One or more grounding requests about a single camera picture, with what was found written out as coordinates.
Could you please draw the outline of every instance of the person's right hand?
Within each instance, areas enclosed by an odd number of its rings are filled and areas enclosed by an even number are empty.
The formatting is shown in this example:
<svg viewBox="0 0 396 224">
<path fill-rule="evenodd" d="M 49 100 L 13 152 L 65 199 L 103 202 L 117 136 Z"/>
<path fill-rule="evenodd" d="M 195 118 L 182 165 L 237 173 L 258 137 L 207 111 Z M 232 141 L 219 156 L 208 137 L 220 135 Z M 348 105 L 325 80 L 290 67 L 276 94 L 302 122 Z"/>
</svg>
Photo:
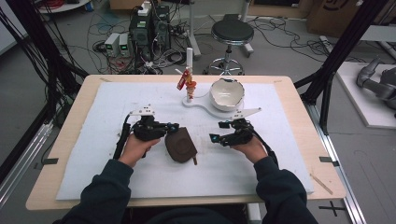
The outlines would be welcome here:
<svg viewBox="0 0 396 224">
<path fill-rule="evenodd" d="M 244 153 L 245 156 L 253 163 L 256 163 L 262 158 L 268 156 L 265 147 L 256 136 L 253 136 L 250 142 L 244 145 L 232 146 L 231 148 Z"/>
</svg>

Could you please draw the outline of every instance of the hand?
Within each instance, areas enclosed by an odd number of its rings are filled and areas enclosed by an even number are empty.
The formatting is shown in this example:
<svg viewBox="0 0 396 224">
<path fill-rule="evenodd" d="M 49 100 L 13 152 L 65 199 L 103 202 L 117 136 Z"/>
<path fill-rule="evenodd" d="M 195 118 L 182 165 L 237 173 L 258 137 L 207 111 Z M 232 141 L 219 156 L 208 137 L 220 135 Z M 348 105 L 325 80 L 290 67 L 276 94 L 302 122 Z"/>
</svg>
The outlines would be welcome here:
<svg viewBox="0 0 396 224">
<path fill-rule="evenodd" d="M 129 135 L 128 141 L 125 144 L 122 155 L 119 158 L 120 162 L 123 162 L 131 167 L 134 167 L 142 156 L 148 152 L 152 146 L 159 143 L 160 139 L 154 139 L 151 141 L 141 141 L 137 139 L 134 134 Z"/>
<path fill-rule="evenodd" d="M 253 136 L 250 142 L 244 145 L 232 146 L 231 148 L 244 153 L 247 159 L 253 163 L 256 163 L 262 158 L 268 156 L 265 147 L 262 145 L 262 142 L 256 136 Z"/>
</svg>

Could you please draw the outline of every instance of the person's left hand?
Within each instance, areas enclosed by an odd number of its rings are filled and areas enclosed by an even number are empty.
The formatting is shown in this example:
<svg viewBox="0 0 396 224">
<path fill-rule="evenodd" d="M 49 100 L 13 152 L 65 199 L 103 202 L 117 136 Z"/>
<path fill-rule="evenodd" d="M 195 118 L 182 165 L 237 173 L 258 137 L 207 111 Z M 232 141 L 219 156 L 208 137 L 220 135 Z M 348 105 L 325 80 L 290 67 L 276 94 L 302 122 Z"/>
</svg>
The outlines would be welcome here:
<svg viewBox="0 0 396 224">
<path fill-rule="evenodd" d="M 159 143 L 160 139 L 154 139 L 151 141 L 141 141 L 137 139 L 134 134 L 129 135 L 128 141 L 125 144 L 122 155 L 119 158 L 120 162 L 123 162 L 131 167 L 134 167 L 142 156 L 151 149 L 152 146 Z"/>
</svg>

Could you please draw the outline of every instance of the red object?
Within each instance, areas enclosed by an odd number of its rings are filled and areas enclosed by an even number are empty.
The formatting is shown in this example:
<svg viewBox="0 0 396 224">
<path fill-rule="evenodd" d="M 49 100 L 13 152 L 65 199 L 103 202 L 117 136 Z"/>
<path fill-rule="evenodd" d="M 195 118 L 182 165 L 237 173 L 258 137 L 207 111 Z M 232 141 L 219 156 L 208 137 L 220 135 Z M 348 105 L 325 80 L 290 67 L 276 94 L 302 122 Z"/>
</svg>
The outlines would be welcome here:
<svg viewBox="0 0 396 224">
<path fill-rule="evenodd" d="M 177 83 L 177 89 L 181 91 L 183 89 L 184 84 L 186 83 L 186 78 L 189 76 L 189 71 L 184 71 L 183 75 L 181 75 L 180 80 Z"/>
<path fill-rule="evenodd" d="M 191 83 L 186 83 L 187 87 L 195 87 L 197 85 L 197 82 L 192 81 Z"/>
<path fill-rule="evenodd" d="M 64 0 L 47 0 L 42 3 L 40 9 L 56 9 L 64 5 Z"/>
</svg>

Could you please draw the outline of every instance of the white paper sheet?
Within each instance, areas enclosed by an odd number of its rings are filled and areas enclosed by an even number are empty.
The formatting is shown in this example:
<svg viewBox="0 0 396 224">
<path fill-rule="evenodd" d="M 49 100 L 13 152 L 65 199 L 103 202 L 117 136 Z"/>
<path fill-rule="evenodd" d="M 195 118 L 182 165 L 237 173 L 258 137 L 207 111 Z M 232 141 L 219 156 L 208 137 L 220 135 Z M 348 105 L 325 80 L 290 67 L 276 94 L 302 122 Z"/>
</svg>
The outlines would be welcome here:
<svg viewBox="0 0 396 224">
<path fill-rule="evenodd" d="M 198 83 L 195 96 L 204 95 L 209 88 L 209 83 Z M 243 107 L 262 108 L 247 120 L 276 152 L 280 168 L 294 172 L 307 192 L 313 192 L 275 87 L 244 84 L 244 88 Z M 181 100 L 185 95 L 185 90 L 178 91 L 175 83 L 103 83 L 70 155 L 57 200 L 79 199 L 92 177 L 100 174 L 112 159 L 126 115 L 147 104 L 155 109 L 157 121 L 187 127 L 198 150 L 198 165 L 172 161 L 162 140 L 134 168 L 129 186 L 132 198 L 256 194 L 252 163 L 240 152 L 210 142 L 210 133 L 233 133 L 234 129 L 220 129 L 221 120 L 201 108 L 184 107 Z M 128 120 L 134 124 L 139 119 Z"/>
</svg>

